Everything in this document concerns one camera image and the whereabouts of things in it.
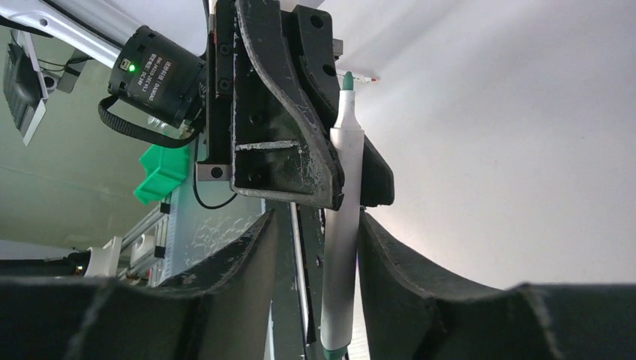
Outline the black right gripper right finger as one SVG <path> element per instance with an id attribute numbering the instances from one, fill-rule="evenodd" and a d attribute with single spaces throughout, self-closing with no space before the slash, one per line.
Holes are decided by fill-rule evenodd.
<path id="1" fill-rule="evenodd" d="M 360 214 L 358 268 L 372 359 L 633 359 L 635 286 L 495 289 L 437 265 Z"/>

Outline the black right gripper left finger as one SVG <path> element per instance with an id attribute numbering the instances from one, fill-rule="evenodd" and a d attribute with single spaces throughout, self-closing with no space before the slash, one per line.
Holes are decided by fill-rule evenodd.
<path id="1" fill-rule="evenodd" d="M 3 359 L 262 359 L 278 224 L 261 215 L 235 241 L 160 286 L 112 277 L 3 277 Z"/>

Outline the white marker green end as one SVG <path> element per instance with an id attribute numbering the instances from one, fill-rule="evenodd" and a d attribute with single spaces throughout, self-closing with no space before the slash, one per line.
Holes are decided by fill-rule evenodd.
<path id="1" fill-rule="evenodd" d="M 365 132 L 355 114 L 351 72 L 343 78 L 337 119 L 330 140 L 337 150 L 345 182 L 337 211 L 325 211 L 320 340 L 326 359 L 343 359 L 353 336 L 356 248 L 361 205 Z"/>

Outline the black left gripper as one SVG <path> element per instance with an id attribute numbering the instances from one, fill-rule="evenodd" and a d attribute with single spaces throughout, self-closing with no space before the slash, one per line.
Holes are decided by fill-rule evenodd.
<path id="1" fill-rule="evenodd" d="M 229 180 L 232 153 L 231 188 L 246 197 L 391 205 L 394 174 L 357 116 L 354 77 L 337 75 L 332 16 L 303 4 L 285 11 L 279 1 L 204 9 L 206 158 L 196 180 Z"/>

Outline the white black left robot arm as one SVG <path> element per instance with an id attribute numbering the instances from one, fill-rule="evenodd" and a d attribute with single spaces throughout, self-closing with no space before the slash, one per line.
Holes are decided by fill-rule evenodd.
<path id="1" fill-rule="evenodd" d="M 353 177 L 330 135 L 341 87 L 329 13 L 279 1 L 207 1 L 196 54 L 107 1 L 3 1 L 1 24 L 57 38 L 111 70 L 97 106 L 114 131 L 186 146 L 110 112 L 124 101 L 172 127 L 206 134 L 201 179 L 246 197 L 338 210 Z"/>

